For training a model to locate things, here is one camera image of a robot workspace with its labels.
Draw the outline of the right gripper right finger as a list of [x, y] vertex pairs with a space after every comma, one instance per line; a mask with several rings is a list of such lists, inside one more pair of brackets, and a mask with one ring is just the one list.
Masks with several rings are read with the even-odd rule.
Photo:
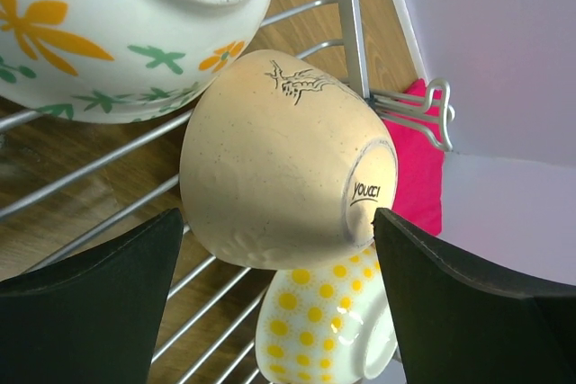
[[409, 383], [573, 383], [575, 288], [516, 272], [376, 210]]

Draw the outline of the white floral bowl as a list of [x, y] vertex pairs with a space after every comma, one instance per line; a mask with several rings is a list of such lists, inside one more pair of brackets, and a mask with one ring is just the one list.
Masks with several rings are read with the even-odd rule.
[[271, 0], [1, 0], [1, 95], [70, 121], [175, 111], [253, 40]]

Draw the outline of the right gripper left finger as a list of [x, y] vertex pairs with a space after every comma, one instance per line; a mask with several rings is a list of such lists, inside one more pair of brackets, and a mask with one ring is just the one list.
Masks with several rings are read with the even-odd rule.
[[1, 282], [3, 383], [144, 383], [183, 238], [180, 210]]

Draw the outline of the peach speckled bowl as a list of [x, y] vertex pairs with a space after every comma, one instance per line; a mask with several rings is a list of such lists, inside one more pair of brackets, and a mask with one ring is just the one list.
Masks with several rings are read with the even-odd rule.
[[220, 260], [268, 270], [348, 258], [390, 208], [398, 158], [382, 119], [330, 74], [276, 50], [222, 72], [188, 121], [184, 214]]

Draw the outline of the yellow dotted bowl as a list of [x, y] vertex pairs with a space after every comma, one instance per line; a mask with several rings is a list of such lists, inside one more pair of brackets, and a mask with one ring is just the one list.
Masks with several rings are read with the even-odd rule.
[[397, 346], [374, 246], [332, 265], [276, 272], [256, 324], [256, 363], [273, 383], [372, 380]]

